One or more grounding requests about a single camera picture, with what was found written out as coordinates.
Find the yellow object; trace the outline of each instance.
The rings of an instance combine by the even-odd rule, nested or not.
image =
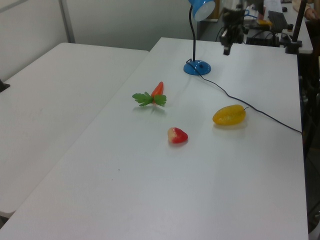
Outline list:
[[[241,105],[231,105],[221,108],[212,120],[218,125],[234,125],[241,123],[246,117],[246,111]]]
[[[269,20],[257,20],[256,21],[259,25],[269,25],[269,26],[272,26],[272,22],[269,21]]]

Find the lamp shade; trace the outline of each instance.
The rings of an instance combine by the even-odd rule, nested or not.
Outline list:
[[[189,0],[192,5],[193,18],[197,22],[206,19],[215,9],[214,0]]]

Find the yellow pepper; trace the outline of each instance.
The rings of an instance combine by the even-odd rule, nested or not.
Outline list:
[[[241,105],[231,105],[221,108],[212,120],[218,125],[234,125],[241,123],[246,117],[246,111]]]

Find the red strawberry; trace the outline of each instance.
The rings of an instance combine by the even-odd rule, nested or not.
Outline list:
[[[168,130],[168,140],[173,144],[180,144],[188,140],[188,134],[177,127],[170,127]]]

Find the hand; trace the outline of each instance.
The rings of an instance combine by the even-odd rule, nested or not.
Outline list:
[[[317,11],[314,10],[313,8],[308,8],[305,13],[304,13],[304,16],[306,19],[312,21],[312,20],[318,20],[319,19],[319,16],[317,14]]]

